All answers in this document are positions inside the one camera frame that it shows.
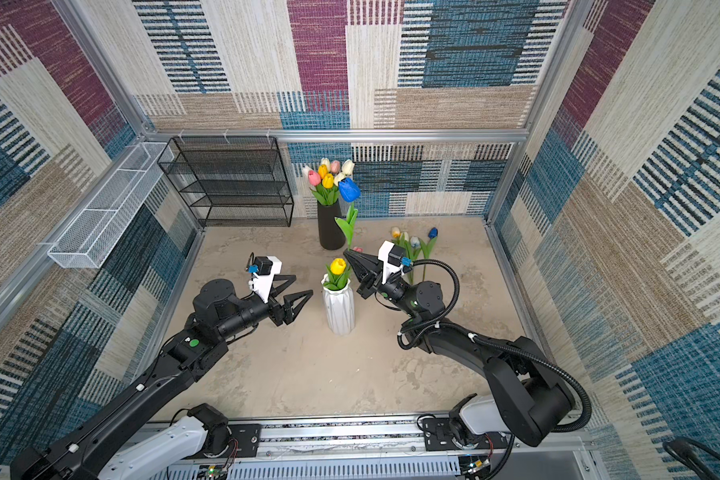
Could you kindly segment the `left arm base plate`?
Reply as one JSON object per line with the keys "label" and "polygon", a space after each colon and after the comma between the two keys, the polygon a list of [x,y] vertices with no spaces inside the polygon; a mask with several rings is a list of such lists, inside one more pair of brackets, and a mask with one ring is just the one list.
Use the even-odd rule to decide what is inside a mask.
{"label": "left arm base plate", "polygon": [[204,440],[199,452],[189,456],[192,460],[254,458],[258,453],[262,425],[255,423],[232,424],[213,429]]}

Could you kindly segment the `cream white tulip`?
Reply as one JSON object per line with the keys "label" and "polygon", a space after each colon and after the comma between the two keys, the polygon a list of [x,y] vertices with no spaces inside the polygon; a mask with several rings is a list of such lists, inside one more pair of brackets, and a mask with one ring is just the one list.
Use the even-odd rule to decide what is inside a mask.
{"label": "cream white tulip", "polygon": [[345,176],[350,177],[353,174],[355,163],[351,159],[347,159],[342,165],[342,173]]}

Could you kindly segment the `blue tulip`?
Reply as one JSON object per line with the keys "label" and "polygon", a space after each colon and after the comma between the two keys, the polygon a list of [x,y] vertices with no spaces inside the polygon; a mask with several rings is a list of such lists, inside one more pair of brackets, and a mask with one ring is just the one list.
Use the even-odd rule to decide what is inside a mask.
{"label": "blue tulip", "polygon": [[338,182],[338,192],[341,198],[348,204],[348,209],[344,217],[335,217],[334,220],[344,234],[347,247],[351,248],[353,246],[355,225],[359,213],[354,202],[361,197],[361,190],[351,178],[346,177]]}
{"label": "blue tulip", "polygon": [[429,259],[431,257],[432,251],[437,242],[438,234],[438,229],[436,227],[432,227],[427,234],[427,239],[421,241],[420,251],[424,259]]}

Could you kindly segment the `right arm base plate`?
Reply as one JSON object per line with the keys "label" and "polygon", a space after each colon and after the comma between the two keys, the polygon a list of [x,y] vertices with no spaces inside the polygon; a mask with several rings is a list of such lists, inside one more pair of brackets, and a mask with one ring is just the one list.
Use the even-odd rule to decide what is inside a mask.
{"label": "right arm base plate", "polygon": [[466,426],[446,417],[420,415],[416,425],[423,434],[427,451],[502,450],[509,445],[509,434],[487,432],[474,434]]}

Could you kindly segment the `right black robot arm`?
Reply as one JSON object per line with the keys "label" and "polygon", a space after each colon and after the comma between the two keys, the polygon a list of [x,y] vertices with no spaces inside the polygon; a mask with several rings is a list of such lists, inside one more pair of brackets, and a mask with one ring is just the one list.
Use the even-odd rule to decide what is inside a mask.
{"label": "right black robot arm", "polygon": [[[480,374],[488,383],[498,416],[523,443],[537,446],[551,433],[573,432],[587,425],[592,405],[585,389],[552,364],[532,340],[495,339],[448,319],[461,290],[450,265],[436,259],[410,260],[396,245],[386,259],[351,249],[345,250],[343,257],[364,299],[380,294],[408,315],[397,334],[398,346],[448,357]],[[451,278],[453,295],[448,303],[438,283],[411,285],[403,277],[428,265],[443,269]]]}

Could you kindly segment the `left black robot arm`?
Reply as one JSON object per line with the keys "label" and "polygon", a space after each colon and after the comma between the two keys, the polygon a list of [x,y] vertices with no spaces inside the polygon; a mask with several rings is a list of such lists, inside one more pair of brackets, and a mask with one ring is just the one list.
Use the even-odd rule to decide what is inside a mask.
{"label": "left black robot arm", "polygon": [[193,299],[185,328],[169,339],[155,360],[131,385],[71,433],[40,451],[28,447],[10,464],[12,479],[96,479],[105,465],[161,408],[198,382],[229,350],[232,338],[269,318],[292,323],[311,290],[276,296],[295,282],[281,284],[265,297],[236,296],[226,279],[206,283]]}

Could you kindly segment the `white ribbed ceramic vase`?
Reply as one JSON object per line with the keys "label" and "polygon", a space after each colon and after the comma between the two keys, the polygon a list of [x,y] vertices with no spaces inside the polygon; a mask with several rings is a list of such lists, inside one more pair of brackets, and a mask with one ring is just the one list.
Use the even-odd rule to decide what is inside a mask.
{"label": "white ribbed ceramic vase", "polygon": [[354,291],[351,281],[341,290],[323,287],[323,301],[330,330],[339,336],[346,336],[355,327]]}

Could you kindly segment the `black cylindrical vase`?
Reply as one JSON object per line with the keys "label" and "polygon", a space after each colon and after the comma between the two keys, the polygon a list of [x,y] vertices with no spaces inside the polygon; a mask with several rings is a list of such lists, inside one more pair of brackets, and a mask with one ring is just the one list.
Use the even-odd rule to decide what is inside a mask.
{"label": "black cylindrical vase", "polygon": [[339,202],[331,205],[317,204],[319,242],[325,250],[339,250],[345,243],[344,233],[336,223],[336,218],[341,216]]}

